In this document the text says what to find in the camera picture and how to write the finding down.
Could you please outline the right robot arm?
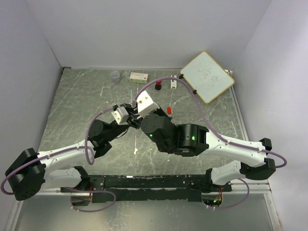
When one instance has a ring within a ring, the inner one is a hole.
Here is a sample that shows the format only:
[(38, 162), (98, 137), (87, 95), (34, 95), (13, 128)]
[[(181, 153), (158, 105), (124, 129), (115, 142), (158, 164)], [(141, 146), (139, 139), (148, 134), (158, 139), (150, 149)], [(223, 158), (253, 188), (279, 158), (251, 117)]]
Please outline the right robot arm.
[(175, 125), (156, 104), (138, 105), (142, 117), (141, 130), (156, 144), (160, 152), (194, 157), (200, 154), (227, 157), (233, 161), (207, 170), (205, 188), (215, 191), (220, 185), (245, 177), (250, 180), (266, 180), (275, 171), (275, 161), (267, 158), (262, 142), (239, 141), (227, 138), (224, 142), (208, 128), (196, 124)]

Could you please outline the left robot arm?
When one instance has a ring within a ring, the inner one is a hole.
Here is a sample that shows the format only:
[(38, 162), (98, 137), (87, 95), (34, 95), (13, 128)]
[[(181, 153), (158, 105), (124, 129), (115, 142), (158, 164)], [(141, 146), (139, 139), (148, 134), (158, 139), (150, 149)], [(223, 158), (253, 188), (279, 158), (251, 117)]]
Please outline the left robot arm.
[(90, 176), (86, 170), (81, 166), (72, 167), (71, 164), (85, 160), (93, 165), (96, 158), (112, 148), (111, 141), (130, 127), (139, 128), (141, 122), (136, 103), (114, 105), (99, 114), (107, 112), (112, 113), (114, 120), (106, 123), (95, 117), (85, 139), (76, 144), (52, 151), (24, 150), (7, 169), (1, 191), (23, 201), (40, 191), (53, 188), (69, 192), (90, 190)]

